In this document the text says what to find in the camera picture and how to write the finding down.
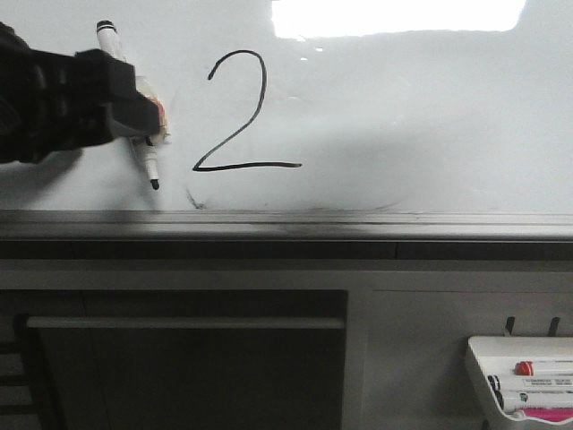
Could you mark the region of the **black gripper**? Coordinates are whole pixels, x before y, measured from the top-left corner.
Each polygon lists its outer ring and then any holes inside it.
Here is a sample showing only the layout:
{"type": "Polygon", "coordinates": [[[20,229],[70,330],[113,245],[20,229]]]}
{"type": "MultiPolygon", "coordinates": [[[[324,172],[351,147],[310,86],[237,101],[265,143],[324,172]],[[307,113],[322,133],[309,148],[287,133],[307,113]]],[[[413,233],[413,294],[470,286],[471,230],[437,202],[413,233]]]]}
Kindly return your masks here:
{"type": "Polygon", "coordinates": [[[35,50],[1,25],[1,162],[38,164],[56,151],[159,131],[157,105],[131,64],[100,49],[35,50]]]}

